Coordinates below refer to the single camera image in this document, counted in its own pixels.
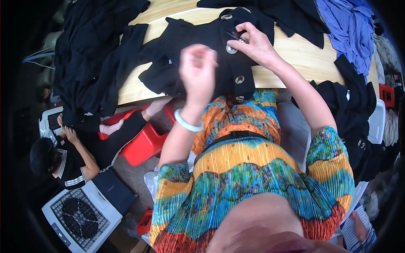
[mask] large button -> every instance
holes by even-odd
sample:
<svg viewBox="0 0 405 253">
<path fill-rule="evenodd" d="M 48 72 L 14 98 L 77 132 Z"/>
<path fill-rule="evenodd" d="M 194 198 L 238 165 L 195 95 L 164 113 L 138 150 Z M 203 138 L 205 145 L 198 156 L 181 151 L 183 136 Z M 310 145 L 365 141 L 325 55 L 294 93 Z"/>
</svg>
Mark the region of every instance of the large button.
<svg viewBox="0 0 405 253">
<path fill-rule="evenodd" d="M 236 49 L 233 48 L 233 47 L 230 47 L 230 46 L 226 45 L 226 51 L 227 51 L 228 53 L 230 53 L 231 55 L 233 55 L 233 54 L 235 54 L 238 50 L 236 50 Z"/>
<path fill-rule="evenodd" d="M 238 77 L 235 79 L 235 83 L 236 83 L 236 84 L 241 84 L 241 83 L 243 83 L 244 80 L 245 80 L 245 77 L 244 77 L 244 76 L 238 76 Z"/>
<path fill-rule="evenodd" d="M 231 14 L 226 14 L 226 15 L 221 16 L 222 20 L 228 20 L 228 19 L 231 19 L 231 18 L 233 18 L 233 16 Z"/>
</svg>

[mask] red plastic stool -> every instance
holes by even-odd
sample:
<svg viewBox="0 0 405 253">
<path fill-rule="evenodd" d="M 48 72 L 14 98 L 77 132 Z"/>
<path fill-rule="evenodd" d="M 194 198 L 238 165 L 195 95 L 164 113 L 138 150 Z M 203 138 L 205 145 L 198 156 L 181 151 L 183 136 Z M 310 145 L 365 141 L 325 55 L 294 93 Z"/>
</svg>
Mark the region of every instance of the red plastic stool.
<svg viewBox="0 0 405 253">
<path fill-rule="evenodd" d="M 152 213 L 153 210 L 150 209 L 149 207 L 146 207 L 146 212 L 143 215 L 141 221 L 139 222 L 139 225 L 136 227 L 136 231 L 138 232 L 139 235 L 144 235 L 151 229 Z"/>
<path fill-rule="evenodd" d="M 149 105 L 146 105 L 123 113 L 115 114 L 111 118 L 106 119 L 101 123 L 104 125 L 113 125 L 120 121 L 120 119 L 127 119 L 133 112 L 137 110 L 145 110 L 146 108 L 148 108 L 148 106 Z M 169 118 L 170 122 L 174 124 L 176 120 L 174 117 L 173 108 L 170 105 L 166 104 L 163 107 L 163 111 Z M 153 128 L 153 126 L 148 123 L 135 137 L 135 139 L 129 142 L 121 150 L 119 155 L 123 155 L 127 159 L 128 163 L 132 166 L 138 166 L 139 164 L 149 160 L 162 151 L 163 143 L 166 140 L 167 135 L 168 133 L 159 135 Z M 108 138 L 108 135 L 102 133 L 98 133 L 98 136 L 101 140 L 106 140 Z"/>
<path fill-rule="evenodd" d="M 385 103 L 385 108 L 395 107 L 394 88 L 388 85 L 379 84 L 380 99 Z"/>
</svg>

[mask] black cap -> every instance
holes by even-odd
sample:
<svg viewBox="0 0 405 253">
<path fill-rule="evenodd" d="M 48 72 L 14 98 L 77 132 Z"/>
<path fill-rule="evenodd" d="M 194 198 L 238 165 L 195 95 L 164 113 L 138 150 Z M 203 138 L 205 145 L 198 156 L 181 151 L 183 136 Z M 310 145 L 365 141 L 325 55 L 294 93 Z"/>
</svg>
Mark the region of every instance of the black cap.
<svg viewBox="0 0 405 253">
<path fill-rule="evenodd" d="M 49 174 L 49 168 L 53 165 L 54 149 L 51 148 L 52 140 L 41 138 L 36 141 L 30 152 L 31 169 L 36 176 Z"/>
</svg>

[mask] black pants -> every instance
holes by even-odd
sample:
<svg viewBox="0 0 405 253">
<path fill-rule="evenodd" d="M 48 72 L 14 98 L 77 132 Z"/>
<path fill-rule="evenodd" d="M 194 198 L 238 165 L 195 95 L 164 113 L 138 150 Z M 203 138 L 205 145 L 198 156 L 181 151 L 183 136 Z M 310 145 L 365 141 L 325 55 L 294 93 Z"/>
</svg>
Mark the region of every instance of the black pants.
<svg viewBox="0 0 405 253">
<path fill-rule="evenodd" d="M 83 138 L 82 143 L 94 156 L 100 170 L 103 170 L 114 163 L 121 149 L 132 141 L 146 124 L 147 121 L 142 117 L 141 110 L 137 110 L 125 120 L 121 129 L 113 132 L 108 139 Z"/>
</svg>

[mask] sweater sleeve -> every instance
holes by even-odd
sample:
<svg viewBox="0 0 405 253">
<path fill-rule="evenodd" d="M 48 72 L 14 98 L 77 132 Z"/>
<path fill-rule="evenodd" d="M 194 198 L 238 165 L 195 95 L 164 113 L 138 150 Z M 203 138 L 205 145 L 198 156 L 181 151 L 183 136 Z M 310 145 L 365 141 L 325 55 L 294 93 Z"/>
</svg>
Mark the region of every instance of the sweater sleeve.
<svg viewBox="0 0 405 253">
<path fill-rule="evenodd" d="M 191 192 L 192 173 L 187 162 L 165 164 L 160 168 L 158 193 L 153 207 L 149 242 L 154 244 L 159 233 L 167 227 L 170 219 L 179 211 Z"/>
<path fill-rule="evenodd" d="M 342 205 L 346 213 L 354 194 L 353 172 L 345 145 L 335 129 L 317 130 L 307 156 L 307 173 Z"/>
</svg>

